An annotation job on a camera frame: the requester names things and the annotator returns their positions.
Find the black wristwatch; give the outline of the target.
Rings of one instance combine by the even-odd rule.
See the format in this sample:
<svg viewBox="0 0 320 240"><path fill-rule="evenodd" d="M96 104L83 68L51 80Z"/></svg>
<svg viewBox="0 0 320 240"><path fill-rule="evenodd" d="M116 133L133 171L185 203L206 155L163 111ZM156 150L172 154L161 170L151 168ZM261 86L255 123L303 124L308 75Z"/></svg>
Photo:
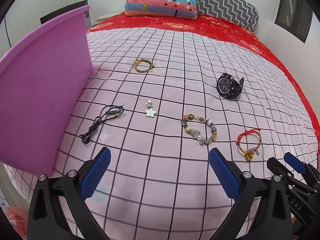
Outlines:
<svg viewBox="0 0 320 240"><path fill-rule="evenodd" d="M243 84L243 77L237 82L230 74L223 73L217 80L216 88L220 96L234 100L242 93Z"/></svg>

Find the white flower pendant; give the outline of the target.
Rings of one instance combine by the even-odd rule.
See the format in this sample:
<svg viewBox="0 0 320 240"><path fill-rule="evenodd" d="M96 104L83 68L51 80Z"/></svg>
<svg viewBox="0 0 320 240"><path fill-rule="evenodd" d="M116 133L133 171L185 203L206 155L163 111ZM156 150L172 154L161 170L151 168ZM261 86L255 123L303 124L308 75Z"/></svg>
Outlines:
<svg viewBox="0 0 320 240"><path fill-rule="evenodd" d="M153 103L151 100L148 100L146 103L145 114L148 118L154 118L156 115L156 111L153 109Z"/></svg>

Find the red plastic bag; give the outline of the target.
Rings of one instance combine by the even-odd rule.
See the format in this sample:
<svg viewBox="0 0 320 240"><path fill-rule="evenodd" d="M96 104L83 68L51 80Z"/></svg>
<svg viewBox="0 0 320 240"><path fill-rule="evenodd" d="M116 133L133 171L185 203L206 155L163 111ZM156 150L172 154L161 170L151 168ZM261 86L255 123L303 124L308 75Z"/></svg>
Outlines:
<svg viewBox="0 0 320 240"><path fill-rule="evenodd" d="M17 233L27 239L28 210L21 207L5 207L4 213Z"/></svg>

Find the red patterned bed sheet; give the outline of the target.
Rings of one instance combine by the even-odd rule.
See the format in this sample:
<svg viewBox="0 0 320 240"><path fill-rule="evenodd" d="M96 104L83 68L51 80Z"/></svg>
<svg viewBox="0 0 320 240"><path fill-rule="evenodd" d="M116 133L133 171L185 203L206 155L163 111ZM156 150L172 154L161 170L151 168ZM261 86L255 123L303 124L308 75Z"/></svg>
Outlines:
<svg viewBox="0 0 320 240"><path fill-rule="evenodd" d="M121 12L88 29L89 32L117 28L150 27L173 31L188 31L219 41L232 42L248 49L277 66L292 83L300 97L316 133L319 133L319 119L314 113L300 86L281 61L252 32L219 18L199 15L197 19L184 19L163 16L127 16Z"/></svg>

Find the purple plastic basin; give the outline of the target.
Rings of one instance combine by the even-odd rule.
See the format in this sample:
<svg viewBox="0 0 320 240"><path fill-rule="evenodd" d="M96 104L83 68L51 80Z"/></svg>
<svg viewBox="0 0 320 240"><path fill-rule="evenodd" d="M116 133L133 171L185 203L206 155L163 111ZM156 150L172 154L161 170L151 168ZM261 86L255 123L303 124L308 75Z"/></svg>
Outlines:
<svg viewBox="0 0 320 240"><path fill-rule="evenodd" d="M1 162L52 174L69 117L93 72L87 10L47 21L1 58Z"/></svg>

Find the dark window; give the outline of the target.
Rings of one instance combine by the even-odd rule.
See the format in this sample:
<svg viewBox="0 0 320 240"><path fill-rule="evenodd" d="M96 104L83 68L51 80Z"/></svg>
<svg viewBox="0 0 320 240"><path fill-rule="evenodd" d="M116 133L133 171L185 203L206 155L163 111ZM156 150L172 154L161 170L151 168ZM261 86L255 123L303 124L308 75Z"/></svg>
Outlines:
<svg viewBox="0 0 320 240"><path fill-rule="evenodd" d="M280 0L275 24L305 43L312 16L313 10L306 0Z"/></svg>

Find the grey zigzag headboard cover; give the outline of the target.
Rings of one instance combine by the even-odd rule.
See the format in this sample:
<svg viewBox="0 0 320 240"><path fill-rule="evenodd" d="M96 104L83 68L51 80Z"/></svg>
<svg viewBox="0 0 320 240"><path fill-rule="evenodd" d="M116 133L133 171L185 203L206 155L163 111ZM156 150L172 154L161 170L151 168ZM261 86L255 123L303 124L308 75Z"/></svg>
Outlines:
<svg viewBox="0 0 320 240"><path fill-rule="evenodd" d="M220 18L256 32L259 12L245 0L196 0L199 14Z"/></svg>

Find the colourful blue pink pillow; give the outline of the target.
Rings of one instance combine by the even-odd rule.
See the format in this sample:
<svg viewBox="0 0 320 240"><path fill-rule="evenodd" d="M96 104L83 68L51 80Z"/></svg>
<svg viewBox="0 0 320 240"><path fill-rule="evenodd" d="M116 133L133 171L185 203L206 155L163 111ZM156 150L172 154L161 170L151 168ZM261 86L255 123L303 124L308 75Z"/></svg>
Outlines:
<svg viewBox="0 0 320 240"><path fill-rule="evenodd" d="M197 18L196 0L126 0L127 16L166 16Z"/></svg>

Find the cream bedside table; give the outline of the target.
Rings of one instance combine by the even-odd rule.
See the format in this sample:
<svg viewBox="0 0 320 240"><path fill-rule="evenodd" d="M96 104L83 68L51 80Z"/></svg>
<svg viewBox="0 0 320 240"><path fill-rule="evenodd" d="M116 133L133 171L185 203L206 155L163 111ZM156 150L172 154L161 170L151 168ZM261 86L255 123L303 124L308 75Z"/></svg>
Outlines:
<svg viewBox="0 0 320 240"><path fill-rule="evenodd" d="M100 16L99 18L96 18L96 22L97 24L99 24L101 22L104 22L105 20L108 20L109 18L112 18L113 16L120 15L120 14L122 14L122 12L111 12L103 16Z"/></svg>

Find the white wardrobe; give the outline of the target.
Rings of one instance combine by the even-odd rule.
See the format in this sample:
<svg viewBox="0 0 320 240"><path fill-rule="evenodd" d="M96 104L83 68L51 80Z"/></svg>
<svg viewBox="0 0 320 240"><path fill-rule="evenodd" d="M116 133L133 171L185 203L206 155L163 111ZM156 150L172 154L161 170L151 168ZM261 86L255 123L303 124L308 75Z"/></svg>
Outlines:
<svg viewBox="0 0 320 240"><path fill-rule="evenodd" d="M40 25L86 5L87 0L15 0L1 17L1 55Z"/></svg>

